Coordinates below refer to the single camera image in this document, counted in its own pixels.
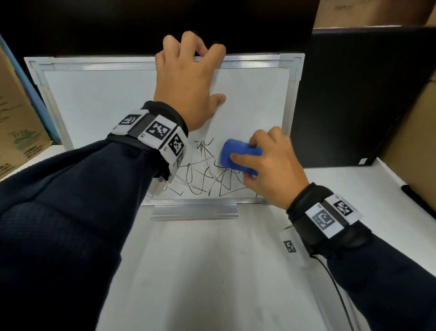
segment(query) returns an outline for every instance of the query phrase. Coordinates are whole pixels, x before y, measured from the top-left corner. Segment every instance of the whiteboard frame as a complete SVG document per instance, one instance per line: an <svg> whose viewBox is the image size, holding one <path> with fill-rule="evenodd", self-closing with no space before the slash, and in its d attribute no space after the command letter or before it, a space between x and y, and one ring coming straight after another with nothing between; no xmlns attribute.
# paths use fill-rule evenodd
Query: whiteboard frame
<svg viewBox="0 0 436 331"><path fill-rule="evenodd" d="M47 71L156 70L154 56L26 57L24 60L47 106L47 110L58 131L62 144L67 151L74 149L74 145L46 79L45 73ZM201 57L196 57L195 60L200 61ZM303 63L303 53L227 55L224 57L219 68L290 68L282 121L282 131L289 136L291 133L298 85L303 71ZM226 208L236 203L265 204L267 202L263 198L144 200L141 206L176 207L180 205L221 205L223 208Z"/></svg>

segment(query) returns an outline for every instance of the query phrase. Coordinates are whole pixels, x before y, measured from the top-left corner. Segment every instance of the navy jacket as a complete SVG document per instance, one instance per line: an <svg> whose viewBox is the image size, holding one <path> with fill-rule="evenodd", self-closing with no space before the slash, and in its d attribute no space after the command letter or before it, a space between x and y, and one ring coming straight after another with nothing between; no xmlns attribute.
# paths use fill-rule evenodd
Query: navy jacket
<svg viewBox="0 0 436 331"><path fill-rule="evenodd" d="M2 325L94 329L156 173L147 153L99 141L0 183ZM436 330L436 278L375 235L328 266L373 331Z"/></svg>

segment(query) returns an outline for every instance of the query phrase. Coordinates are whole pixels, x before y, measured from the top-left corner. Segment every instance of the hand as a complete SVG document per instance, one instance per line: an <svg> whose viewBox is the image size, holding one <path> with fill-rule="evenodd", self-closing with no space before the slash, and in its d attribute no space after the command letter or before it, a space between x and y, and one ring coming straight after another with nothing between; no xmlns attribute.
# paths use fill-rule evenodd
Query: hand
<svg viewBox="0 0 436 331"><path fill-rule="evenodd" d="M273 127L268 133L256 131L249 144L260 146L262 155L230 155L234 162L259 173L257 177L244 173L245 186L274 206L287 210L297 195L309 185L303 167L295 156L291 139L279 127Z"/></svg>
<svg viewBox="0 0 436 331"><path fill-rule="evenodd" d="M203 59L194 61L197 52ZM163 39L163 51L156 54L157 85L154 101L173 107L194 131L211 118L225 102L224 94L210 95L212 76L225 56L224 45L208 50L193 32L185 32L179 43L173 36Z"/></svg>

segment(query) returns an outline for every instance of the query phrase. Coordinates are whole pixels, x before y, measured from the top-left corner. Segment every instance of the black panel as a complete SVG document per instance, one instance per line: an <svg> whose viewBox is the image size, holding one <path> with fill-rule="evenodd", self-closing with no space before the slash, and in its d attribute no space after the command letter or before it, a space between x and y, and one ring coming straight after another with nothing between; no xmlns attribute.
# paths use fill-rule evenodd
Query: black panel
<svg viewBox="0 0 436 331"><path fill-rule="evenodd" d="M291 139L304 167L370 165L436 66L436 28L314 30Z"/></svg>
<svg viewBox="0 0 436 331"><path fill-rule="evenodd" d="M228 53L303 52L319 0L14 0L0 33L15 56L154 55L196 32Z"/></svg>

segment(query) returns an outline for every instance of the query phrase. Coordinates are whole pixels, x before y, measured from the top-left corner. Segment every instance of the person's right arm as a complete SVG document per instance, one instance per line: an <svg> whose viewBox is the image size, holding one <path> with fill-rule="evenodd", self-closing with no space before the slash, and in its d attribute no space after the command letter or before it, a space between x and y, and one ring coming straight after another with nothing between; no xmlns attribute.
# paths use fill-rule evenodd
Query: person's right arm
<svg viewBox="0 0 436 331"><path fill-rule="evenodd" d="M233 154L236 163L254 168L244 184L288 213L292 222L320 198L333 194L310 184L291 140L279 127L257 131L250 140L262 156ZM336 282L347 291L371 330L436 330L436 278L362 225L364 235L345 234L327 257ZM299 233L304 241L305 234Z"/></svg>

